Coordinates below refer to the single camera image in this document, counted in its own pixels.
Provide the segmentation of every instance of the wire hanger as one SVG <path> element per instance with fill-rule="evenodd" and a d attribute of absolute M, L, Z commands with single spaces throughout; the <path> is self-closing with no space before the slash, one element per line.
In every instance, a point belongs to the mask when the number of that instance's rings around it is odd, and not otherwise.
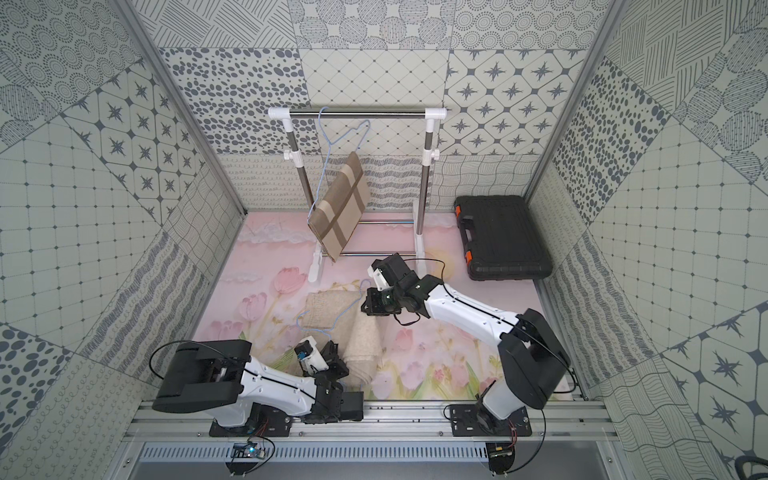
<path fill-rule="evenodd" d="M 338 144 L 340 141 L 344 140 L 344 137 L 346 137 L 351 132 L 357 132 L 362 128 L 363 125 L 367 126 L 366 131 L 363 132 L 362 138 L 360 138 L 360 142 L 358 142 L 357 147 L 355 148 L 355 151 L 358 151 L 360 149 L 360 145 L 362 145 L 363 141 L 366 139 L 366 135 L 371 130 L 371 120 L 365 119 L 360 122 L 360 124 L 355 128 L 350 128 L 344 134 L 335 139 L 334 141 L 331 141 L 328 138 L 328 135 L 326 134 L 325 129 L 323 128 L 323 123 L 320 120 L 320 117 L 323 115 L 323 110 L 325 110 L 328 107 L 320 108 L 320 111 L 317 112 L 317 126 L 320 129 L 320 133 L 323 134 L 323 138 L 326 139 L 326 142 L 328 142 L 328 154 L 326 155 L 326 161 L 323 163 L 323 173 L 320 175 L 320 181 L 317 183 L 317 191 L 315 192 L 315 200 L 312 202 L 312 206 L 310 207 L 310 212 L 306 215 L 307 221 L 309 221 L 310 216 L 312 215 L 312 212 L 315 210 L 315 204 L 317 203 L 317 199 L 320 195 L 320 187 L 323 185 L 323 178 L 326 176 L 326 168 L 328 167 L 328 160 L 331 158 L 331 147 L 335 144 Z"/>

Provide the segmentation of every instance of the black mounting plate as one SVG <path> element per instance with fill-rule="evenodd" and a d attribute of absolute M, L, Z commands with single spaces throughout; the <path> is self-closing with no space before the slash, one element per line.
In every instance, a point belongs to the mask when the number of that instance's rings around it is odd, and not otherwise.
<path fill-rule="evenodd" d="M 445 409 L 445 415 L 451 420 L 451 430 L 455 437 L 479 437 L 488 436 L 478 424 L 478 408 L 476 404 L 455 403 Z M 509 422 L 515 426 L 518 437 L 529 437 L 533 434 L 531 422 L 528 420 L 528 410 L 522 407 L 512 412 L 507 418 L 508 422 L 502 422 L 502 426 L 493 436 L 509 437 L 512 431 Z"/>
<path fill-rule="evenodd" d="M 250 410 L 250 417 L 241 427 L 223 427 L 216 420 L 210 425 L 208 435 L 212 437 L 247 437 L 259 432 L 266 422 L 264 437 L 287 437 L 293 425 L 293 418 L 286 415 L 283 410 L 274 407 L 254 403 Z"/>

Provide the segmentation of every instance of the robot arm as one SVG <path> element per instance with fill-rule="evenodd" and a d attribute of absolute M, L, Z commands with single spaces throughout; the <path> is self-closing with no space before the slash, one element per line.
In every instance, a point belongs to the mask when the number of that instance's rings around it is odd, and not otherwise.
<path fill-rule="evenodd" d="M 398 314 L 403 308 L 432 317 L 498 347 L 504 382 L 495 382 L 478 399 L 478 419 L 488 430 L 523 406 L 542 409 L 570 365 L 570 359 L 539 312 L 505 312 L 462 295 L 432 275 L 419 279 L 397 253 L 369 269 L 362 311 Z"/>
<path fill-rule="evenodd" d="M 362 419 L 362 393 L 344 392 L 337 381 L 349 370 L 335 343 L 319 351 L 310 337 L 294 349 L 304 377 L 252 359 L 250 347 L 245 340 L 182 343 L 152 408 L 170 413 L 206 410 L 225 429 L 253 421 L 254 403 L 302 417 L 306 423 Z"/>

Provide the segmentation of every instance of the pink floor mat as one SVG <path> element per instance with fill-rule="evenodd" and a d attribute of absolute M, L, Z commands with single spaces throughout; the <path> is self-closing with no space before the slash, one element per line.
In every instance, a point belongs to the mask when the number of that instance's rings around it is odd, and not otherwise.
<path fill-rule="evenodd" d="M 365 218 L 404 216 L 367 214 Z M 446 262 L 445 281 L 460 292 L 504 310 L 541 312 L 530 280 L 469 279 L 452 214 L 427 214 L 424 237 L 427 257 Z M 314 247 L 306 214 L 248 214 L 194 339 L 244 338 L 253 344 L 251 354 L 267 365 L 280 369 L 294 361 L 293 347 L 308 335 L 295 325 L 306 295 L 359 289 L 373 261 L 371 257 L 343 257 L 336 263 L 326 260 L 320 285 L 312 287 L 306 273 Z M 346 250 L 413 251 L 412 226 L 360 225 Z M 440 275 L 440 263 L 427 264 L 431 274 Z M 409 319 L 411 314 L 404 313 L 401 321 Z M 367 399 L 474 399 L 502 377 L 495 347 L 454 326 L 437 319 L 422 319 L 408 327 L 392 319 L 385 325 L 382 360 L 373 381 L 364 388 Z"/>

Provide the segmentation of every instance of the black cable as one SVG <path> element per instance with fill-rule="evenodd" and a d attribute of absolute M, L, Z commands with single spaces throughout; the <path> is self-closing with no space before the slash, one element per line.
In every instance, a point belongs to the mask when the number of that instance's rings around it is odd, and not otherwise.
<path fill-rule="evenodd" d="M 445 272 L 445 262 L 444 262 L 444 261 L 442 261 L 442 260 L 438 260 L 438 259 L 436 259 L 436 258 L 408 258 L 408 259 L 405 259 L 405 260 L 406 260 L 406 261 L 408 261 L 408 260 L 431 260 L 432 262 L 440 262 L 440 263 L 442 263 L 442 270 L 440 271 L 440 281 L 443 283 L 443 288 L 445 288 L 445 281 L 443 280 L 443 277 L 442 277 L 442 274 Z M 552 356 L 553 356 L 553 357 L 554 357 L 554 358 L 555 358 L 555 359 L 556 359 L 558 362 L 560 362 L 560 364 L 561 364 L 561 365 L 563 365 L 563 367 L 565 367 L 565 371 L 566 371 L 566 372 L 568 372 L 568 375 L 571 377 L 571 380 L 572 380 L 572 381 L 573 381 L 573 383 L 574 383 L 574 388 L 572 388 L 572 389 L 568 390 L 567 392 L 552 392 L 552 393 L 572 393 L 572 392 L 575 392 L 575 391 L 576 391 L 576 386 L 578 385 L 578 384 L 577 384 L 577 382 L 576 382 L 576 377 L 574 376 L 574 374 L 573 374 L 573 373 L 571 373 L 571 370 L 569 369 L 568 365 L 566 365 L 566 364 L 565 364 L 565 362 L 563 361 L 563 359 L 561 359 L 559 355 L 555 355 L 555 353 L 554 353 L 553 351 L 551 351 L 551 350 L 550 350 L 550 349 L 549 349 L 549 348 L 548 348 L 548 347 L 547 347 L 547 346 L 546 346 L 544 343 L 542 343 L 542 342 L 539 342 L 539 341 L 538 341 L 538 339 L 534 338 L 534 337 L 533 337 L 533 336 L 532 336 L 530 333 L 526 332 L 525 330 L 523 330 L 521 327 L 519 327 L 519 326 L 515 325 L 514 323 L 510 323 L 510 322 L 508 322 L 508 321 L 506 321 L 506 320 L 502 319 L 500 316 L 496 316 L 496 315 L 494 315 L 493 313 L 490 313 L 490 312 L 486 312 L 485 310 L 483 310 L 483 309 L 480 309 L 480 308 L 478 308 L 477 306 L 471 305 L 471 304 L 469 304 L 469 303 L 466 303 L 466 302 L 462 302 L 462 300 L 461 300 L 461 299 L 458 299 L 458 298 L 456 298 L 455 296 L 453 296 L 453 295 L 451 294 L 451 292 L 450 292 L 450 291 L 449 291 L 447 288 L 445 288 L 445 292 L 448 294 L 448 296 L 450 296 L 451 298 L 453 298 L 453 300 L 455 300 L 455 301 L 457 301 L 457 302 L 459 302 L 459 303 L 461 303 L 461 304 L 463 304 L 463 305 L 466 305 L 466 306 L 468 306 L 468 307 L 470 307 L 470 308 L 473 308 L 473 309 L 475 309 L 475 310 L 479 311 L 480 313 L 484 313 L 485 315 L 489 315 L 489 316 L 491 316 L 491 317 L 493 317 L 493 318 L 497 319 L 499 322 L 504 322 L 504 323 L 506 323 L 507 325 L 509 325 L 509 326 L 512 326 L 512 327 L 516 328 L 517 330 L 519 330 L 519 331 L 523 332 L 523 333 L 524 333 L 526 336 L 528 336 L 528 338 L 529 338 L 529 339 L 531 339 L 531 341 L 533 341 L 533 342 L 536 342 L 536 343 L 537 343 L 537 344 L 538 344 L 538 345 L 539 345 L 541 348 L 543 348 L 544 350 L 546 350 L 546 351 L 547 351 L 547 352 L 548 352 L 550 355 L 552 355 Z"/>
<path fill-rule="evenodd" d="M 206 348 L 208 348 L 208 349 L 211 349 L 211 350 L 213 350 L 214 352 L 218 353 L 218 354 L 221 356 L 221 359 L 224 359 L 224 360 L 228 360 L 230 363 L 233 363 L 233 364 L 237 364 L 237 360 L 235 360 L 235 359 L 234 359 L 234 358 L 232 358 L 231 356 L 228 356 L 227 354 L 225 354 L 225 353 L 222 353 L 222 352 L 221 352 L 221 350 L 219 350 L 219 349 L 215 349 L 215 348 L 213 348 L 212 346 L 210 346 L 210 345 L 207 345 L 207 344 L 205 344 L 205 343 L 202 343 L 202 342 L 196 342 L 195 340 L 174 340 L 174 341 L 172 341 L 172 342 L 164 343 L 163 345 L 160 345 L 160 346 L 158 346 L 158 347 L 157 347 L 157 348 L 154 350 L 154 352 L 152 352 L 152 355 L 150 355 L 150 356 L 149 356 L 149 370 L 150 370 L 152 373 L 154 373 L 154 374 L 155 374 L 155 376 L 156 376 L 157 378 L 159 378 L 160 380 L 164 380 L 165 378 L 164 378 L 163 376 L 161 376 L 159 373 L 155 372 L 154 368 L 152 368 L 152 359 L 154 358 L 154 356 L 155 356 L 155 355 L 157 355 L 157 352 L 161 351 L 162 349 L 164 349 L 164 348 L 165 348 L 165 347 L 167 347 L 167 346 L 170 346 L 170 345 L 174 345 L 175 343 L 193 343 L 194 345 L 200 345 L 200 346 L 204 346 L 204 347 L 206 347 Z M 248 369 L 243 369 L 243 371 L 244 371 L 244 372 L 247 372 L 247 373 L 249 373 L 249 374 L 251 374 L 251 375 L 253 375 L 253 376 L 256 376 L 256 377 L 258 377 L 258 376 L 259 376 L 259 375 L 257 375 L 256 373 L 253 373 L 253 372 L 251 372 L 251 371 L 250 371 L 250 370 L 248 370 Z M 315 399 L 315 397 L 313 397 L 313 396 L 312 396 L 312 395 L 310 395 L 309 393 L 307 393 L 307 392 L 303 391 L 302 389 L 299 389 L 299 388 L 297 388 L 297 387 L 295 387 L 295 386 L 293 386 L 293 385 L 290 385 L 289 383 L 285 383 L 285 382 L 281 382 L 281 381 L 279 381 L 279 380 L 271 379 L 271 378 L 269 378 L 269 377 L 266 377 L 266 376 L 261 376 L 261 378 L 263 378 L 263 379 L 265 379 L 265 380 L 270 380 L 271 382 L 279 383 L 280 385 L 284 385 L 284 386 L 286 386 L 286 387 L 289 387 L 289 388 L 291 388 L 291 389 L 299 390 L 299 391 L 300 391 L 301 393 L 303 393 L 304 395 L 306 395 L 306 396 L 310 397 L 310 398 L 311 398 L 311 399 L 312 399 L 314 402 L 317 402 L 317 400 Z"/>
<path fill-rule="evenodd" d="M 421 319 L 422 319 L 422 316 L 421 316 L 421 315 L 419 315 L 419 313 L 418 313 L 418 312 L 416 312 L 416 316 L 417 316 L 418 318 L 416 318 L 416 319 L 415 319 L 415 320 L 413 320 L 412 322 L 408 322 L 408 323 L 403 323 L 403 322 L 401 322 L 401 321 L 400 321 L 400 319 L 399 319 L 399 318 L 397 318 L 397 314 L 396 314 L 396 313 L 393 313 L 393 314 L 392 314 L 392 316 L 394 316 L 394 317 L 395 317 L 395 320 L 397 320 L 397 323 L 399 323 L 399 324 L 400 324 L 400 326 L 409 326 L 409 325 L 413 325 L 414 323 L 416 323 L 416 322 L 418 322 L 419 320 L 421 320 Z"/>
<path fill-rule="evenodd" d="M 531 455 L 531 458 L 529 458 L 524 464 L 520 465 L 517 468 L 513 468 L 512 470 L 507 470 L 506 472 L 504 472 L 504 475 L 523 469 L 527 464 L 531 463 L 534 458 L 536 458 L 536 455 L 538 455 L 538 451 L 541 450 L 541 446 L 544 444 L 544 439 L 547 437 L 547 417 L 546 415 L 544 415 L 543 409 L 539 410 L 539 412 L 541 412 L 541 417 L 544 420 L 544 431 L 541 432 L 541 441 L 538 443 L 538 447 L 536 447 L 536 451 L 533 452 L 533 455 Z"/>
<path fill-rule="evenodd" d="M 200 345 L 200 346 L 204 346 L 204 347 L 206 347 L 206 348 L 208 348 L 208 349 L 210 349 L 210 350 L 213 350 L 214 352 L 218 353 L 219 355 L 221 355 L 221 358 L 222 358 L 222 359 L 226 359 L 226 360 L 229 360 L 230 362 L 233 362 L 233 363 L 237 363 L 237 361 L 236 361 L 235 359 L 233 359 L 232 357 L 230 357 L 230 356 L 228 356 L 228 355 L 225 355 L 224 353 L 222 353 L 222 352 L 221 352 L 221 350 L 219 350 L 219 349 L 215 349 L 215 348 L 213 348 L 213 347 L 212 347 L 212 346 L 210 346 L 210 345 L 206 345 L 205 343 L 202 343 L 202 342 L 196 342 L 196 341 L 194 341 L 194 340 L 174 340 L 174 341 L 172 341 L 172 342 L 164 343 L 163 345 L 160 345 L 160 346 L 158 346 L 158 347 L 157 347 L 157 348 L 154 350 L 154 352 L 152 352 L 152 355 L 150 355 L 150 356 L 149 356 L 149 370 L 150 370 L 152 373 L 154 373 L 154 375 L 155 375 L 157 378 L 159 378 L 160 380 L 165 380 L 165 377 L 161 376 L 159 373 L 157 373 L 157 372 L 155 372 L 155 371 L 154 371 L 154 369 L 152 368 L 152 359 L 154 358 L 154 356 L 155 356 L 155 355 L 157 355 L 157 352 L 160 352 L 160 351 L 161 351 L 162 349 L 164 349 L 165 347 L 167 347 L 167 346 L 169 346 L 169 345 L 174 345 L 175 343 L 193 343 L 194 345 Z"/>
<path fill-rule="evenodd" d="M 440 281 L 442 282 L 442 274 L 445 273 L 445 262 L 442 260 L 438 260 L 436 258 L 404 258 L 403 261 L 409 262 L 411 260 L 429 260 L 431 262 L 440 262 L 442 263 L 442 270 L 440 270 Z"/>
<path fill-rule="evenodd" d="M 277 450 L 277 447 L 275 446 L 275 442 L 273 442 L 272 440 L 268 439 L 267 437 L 263 437 L 263 436 L 261 436 L 261 435 L 251 435 L 250 437 L 248 437 L 247 443 L 250 443 L 250 440 L 251 440 L 253 437 L 258 437 L 258 438 L 260 438 L 260 439 L 262 439 L 262 440 L 267 440 L 267 441 L 268 441 L 270 444 L 272 444 L 272 452 L 270 453 L 270 456 L 269 456 L 269 457 L 267 457 L 267 459 L 266 459 L 266 460 L 264 460 L 263 462 L 258 462 L 258 463 L 256 463 L 256 464 L 255 464 L 255 465 L 252 467 L 252 469 L 248 470 L 247 472 L 243 472 L 243 476 L 245 476 L 245 475 L 248 475 L 249 473 L 251 473 L 251 472 L 254 472 L 254 471 L 258 470 L 259 468 L 261 468 L 261 467 L 265 466 L 265 465 L 266 465 L 266 463 L 267 463 L 269 460 L 271 460 L 271 459 L 272 459 L 272 457 L 274 457 L 274 456 L 275 456 L 275 451 Z"/>

